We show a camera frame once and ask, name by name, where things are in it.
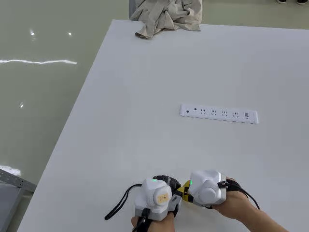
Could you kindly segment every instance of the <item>black shoe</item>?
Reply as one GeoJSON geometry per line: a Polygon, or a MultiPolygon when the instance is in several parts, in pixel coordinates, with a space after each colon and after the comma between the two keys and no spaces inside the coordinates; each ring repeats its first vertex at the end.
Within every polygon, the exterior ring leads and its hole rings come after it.
{"type": "Polygon", "coordinates": [[[299,5],[305,5],[308,0],[297,0],[297,4],[299,5]]]}

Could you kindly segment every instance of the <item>white table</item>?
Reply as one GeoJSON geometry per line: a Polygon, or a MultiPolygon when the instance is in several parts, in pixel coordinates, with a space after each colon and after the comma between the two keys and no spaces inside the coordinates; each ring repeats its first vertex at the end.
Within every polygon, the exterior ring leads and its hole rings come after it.
{"type": "MultiPolygon", "coordinates": [[[[130,231],[130,185],[192,170],[236,178],[290,231],[307,230],[309,31],[202,25],[134,36],[113,21],[38,184],[19,232],[130,231]],[[179,116],[181,103],[257,110],[260,124],[179,116]]],[[[178,232],[246,231],[184,204],[178,232]]]]}

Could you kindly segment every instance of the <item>wrist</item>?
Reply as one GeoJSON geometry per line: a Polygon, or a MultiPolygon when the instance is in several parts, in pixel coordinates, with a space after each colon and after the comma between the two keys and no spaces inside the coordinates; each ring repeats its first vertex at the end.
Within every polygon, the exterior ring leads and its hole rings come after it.
{"type": "Polygon", "coordinates": [[[235,219],[246,224],[249,219],[254,218],[259,212],[261,212],[259,209],[250,204],[248,207],[245,207],[235,219]]]}

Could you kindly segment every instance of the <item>yellow sticker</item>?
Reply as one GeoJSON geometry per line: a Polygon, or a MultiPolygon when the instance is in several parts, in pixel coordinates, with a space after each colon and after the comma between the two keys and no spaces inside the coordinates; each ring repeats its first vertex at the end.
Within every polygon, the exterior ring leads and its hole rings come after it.
{"type": "Polygon", "coordinates": [[[158,200],[159,204],[167,202],[169,200],[169,194],[168,193],[162,194],[162,195],[157,197],[157,200],[158,200]]]}

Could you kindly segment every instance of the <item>black cable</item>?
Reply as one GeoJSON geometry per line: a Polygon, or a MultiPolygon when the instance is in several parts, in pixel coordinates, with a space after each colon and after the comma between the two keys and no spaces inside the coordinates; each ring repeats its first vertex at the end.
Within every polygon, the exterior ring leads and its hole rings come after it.
{"type": "Polygon", "coordinates": [[[256,207],[257,207],[258,209],[260,209],[260,206],[258,205],[258,203],[256,202],[256,200],[253,198],[253,196],[251,196],[251,195],[250,195],[246,190],[244,190],[242,187],[239,187],[239,186],[234,185],[234,184],[231,184],[231,183],[228,183],[227,185],[228,185],[228,186],[234,186],[234,187],[236,187],[237,189],[239,189],[240,192],[242,192],[242,193],[246,194],[247,196],[249,196],[249,197],[254,201],[256,207]]]}
{"type": "Polygon", "coordinates": [[[135,232],[144,222],[146,221],[146,218],[143,218],[142,220],[137,223],[136,227],[133,228],[132,232],[135,232]]]}
{"type": "Polygon", "coordinates": [[[127,201],[127,198],[129,197],[129,192],[131,189],[133,189],[134,187],[140,187],[141,184],[135,184],[135,185],[132,185],[131,187],[129,187],[125,194],[123,195],[123,197],[121,198],[120,202],[114,207],[114,209],[112,209],[106,216],[105,216],[105,220],[108,220],[110,219],[111,217],[113,217],[123,206],[124,204],[126,203],[127,201]]]}

